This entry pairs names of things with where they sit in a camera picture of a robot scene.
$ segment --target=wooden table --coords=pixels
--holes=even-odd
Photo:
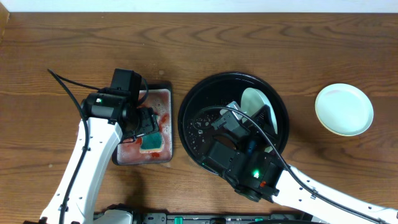
[[[261,77],[283,98],[290,164],[361,200],[398,208],[398,15],[12,13],[0,46],[0,223],[39,218],[75,144],[78,112],[46,68],[100,87],[115,68],[173,84],[173,159],[110,163],[96,211],[113,203],[179,213],[291,210],[234,193],[181,145],[184,96],[230,70]],[[317,120],[315,97],[331,83],[370,97],[375,115],[365,133],[341,137]],[[78,100],[90,92],[70,88]]]

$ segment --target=black cable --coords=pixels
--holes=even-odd
[[[278,150],[275,148],[274,144],[271,142],[271,140],[269,140],[268,136],[265,134],[265,132],[262,130],[262,128],[255,122],[253,121],[248,115],[246,115],[245,113],[243,113],[242,111],[239,110],[235,110],[226,106],[208,106],[206,108],[201,109],[194,117],[193,117],[193,121],[195,121],[197,119],[197,117],[199,116],[199,114],[205,112],[205,111],[209,111],[209,110],[229,110],[235,113],[238,113],[240,115],[242,115],[243,117],[245,117],[248,121],[250,121],[256,128],[257,130],[261,133],[261,135],[264,137],[264,139],[268,142],[268,144],[270,144],[270,146],[272,147],[272,149],[275,151],[276,155],[278,156],[278,158],[280,159],[280,161],[282,162],[284,168],[287,170],[287,172],[289,172],[289,174],[293,177],[293,179],[300,185],[302,186],[305,190],[307,190],[308,192],[310,192],[312,195],[318,197],[319,199],[321,199],[322,201],[337,207],[345,212],[348,212],[352,215],[356,215],[360,218],[363,218],[367,221],[370,222],[374,222],[374,223],[382,223],[381,220],[378,220],[376,218],[370,217],[369,215],[363,214],[359,211],[353,210],[351,208],[348,208],[344,205],[341,205],[337,202],[334,202],[328,198],[326,198],[325,196],[319,194],[318,192],[316,192],[315,190],[311,189],[310,187],[308,187],[307,185],[305,185],[294,173],[293,171],[290,169],[289,165],[286,163],[286,161],[284,160],[284,158],[279,154]]]
[[[93,86],[89,86],[89,85],[86,85],[86,84],[81,84],[81,83],[78,83],[78,82],[69,80],[69,79],[67,79],[67,78],[63,78],[62,76],[57,75],[57,74],[55,74],[55,75],[56,75],[59,79],[65,81],[65,82],[72,83],[72,84],[74,84],[74,85],[78,85],[78,86],[85,87],[85,88],[91,88],[92,90],[100,90],[100,88],[93,87]]]
[[[148,88],[148,83],[147,80],[145,78],[142,77],[142,81],[144,81],[144,85],[145,85],[145,89],[147,90],[145,92],[145,95],[143,97],[141,97],[141,99],[139,99],[139,101],[137,102],[137,106],[143,104],[143,102],[145,102],[145,100],[148,97],[148,93],[149,93],[149,88]]]
[[[64,219],[65,219],[65,211],[66,211],[66,209],[67,209],[67,203],[68,203],[68,200],[69,200],[70,191],[72,190],[73,183],[75,182],[77,173],[79,173],[81,164],[83,163],[83,159],[85,158],[85,155],[86,155],[86,152],[87,152],[87,149],[88,149],[88,142],[89,142],[90,138],[89,138],[89,134],[88,134],[88,125],[87,125],[86,117],[85,117],[85,115],[84,115],[83,110],[80,108],[80,105],[79,105],[79,103],[77,102],[76,98],[73,96],[72,92],[71,92],[71,91],[68,89],[68,87],[61,81],[61,78],[60,78],[55,72],[51,71],[50,69],[47,69],[47,71],[50,72],[50,74],[54,77],[54,79],[56,79],[56,81],[57,81],[57,82],[62,86],[62,88],[66,91],[66,93],[68,93],[68,96],[72,99],[72,101],[73,101],[73,103],[75,104],[77,110],[79,111],[81,120],[83,121],[83,125],[84,125],[84,127],[85,127],[85,137],[86,137],[86,138],[85,138],[85,145],[83,146],[83,150],[82,150],[82,152],[81,152],[80,159],[79,159],[79,161],[77,162],[76,169],[75,169],[75,171],[74,171],[73,174],[72,174],[72,177],[71,177],[70,182],[69,182],[69,184],[68,184],[67,191],[65,192],[65,196],[64,196],[63,201],[62,201],[62,204],[61,204],[61,212],[60,212],[60,221],[59,221],[59,224],[63,224],[63,221],[64,221]]]

